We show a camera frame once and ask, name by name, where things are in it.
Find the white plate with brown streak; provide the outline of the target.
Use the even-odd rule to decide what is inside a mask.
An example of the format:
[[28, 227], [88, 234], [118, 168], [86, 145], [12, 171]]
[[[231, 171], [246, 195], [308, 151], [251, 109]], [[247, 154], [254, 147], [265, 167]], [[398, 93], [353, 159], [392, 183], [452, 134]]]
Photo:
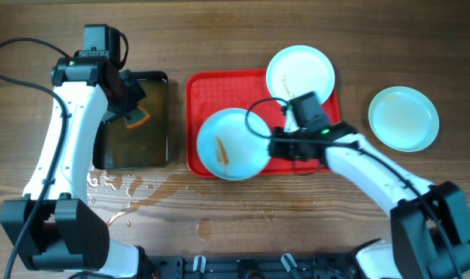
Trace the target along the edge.
[[242, 181], [260, 174], [269, 164], [271, 131], [257, 114], [226, 108], [212, 114], [196, 138], [202, 165], [214, 176]]

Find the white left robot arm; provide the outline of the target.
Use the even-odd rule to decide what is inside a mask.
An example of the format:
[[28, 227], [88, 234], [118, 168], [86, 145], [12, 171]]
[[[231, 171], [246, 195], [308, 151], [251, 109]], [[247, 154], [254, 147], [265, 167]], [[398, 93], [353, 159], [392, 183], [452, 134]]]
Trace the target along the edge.
[[115, 278], [150, 272], [143, 249], [111, 239], [87, 202], [88, 166], [100, 123], [127, 110], [129, 89], [107, 57], [61, 58], [52, 74], [53, 112], [22, 198], [4, 201], [0, 222], [29, 270], [91, 271]]

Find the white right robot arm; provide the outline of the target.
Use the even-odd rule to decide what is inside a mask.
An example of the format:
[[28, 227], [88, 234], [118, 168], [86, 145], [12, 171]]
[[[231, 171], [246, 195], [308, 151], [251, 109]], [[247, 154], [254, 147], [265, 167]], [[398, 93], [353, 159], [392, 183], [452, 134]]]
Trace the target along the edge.
[[410, 173], [345, 122], [315, 131], [277, 127], [268, 152], [284, 160], [319, 160], [360, 188], [389, 217], [390, 254], [384, 260], [358, 256], [366, 276], [392, 277], [389, 260], [402, 278], [455, 278], [470, 270], [470, 211], [456, 184], [435, 185]]

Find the white plate with sauce squiggle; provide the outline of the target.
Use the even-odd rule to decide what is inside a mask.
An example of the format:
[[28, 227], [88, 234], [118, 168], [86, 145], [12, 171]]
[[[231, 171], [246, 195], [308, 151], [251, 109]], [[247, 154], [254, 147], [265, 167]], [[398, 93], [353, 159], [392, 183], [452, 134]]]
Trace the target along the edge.
[[269, 93], [286, 101], [314, 92], [322, 105], [332, 95], [335, 81], [334, 68], [328, 57], [305, 45], [279, 51], [266, 71]]

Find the orange green sponge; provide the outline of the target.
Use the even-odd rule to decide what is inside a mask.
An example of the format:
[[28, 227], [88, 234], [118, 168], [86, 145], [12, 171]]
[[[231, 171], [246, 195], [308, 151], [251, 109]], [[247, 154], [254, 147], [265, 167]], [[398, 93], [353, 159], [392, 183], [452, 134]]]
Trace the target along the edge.
[[125, 116], [125, 126], [127, 129], [135, 129], [142, 126], [148, 119], [150, 114], [141, 106], [137, 106]]

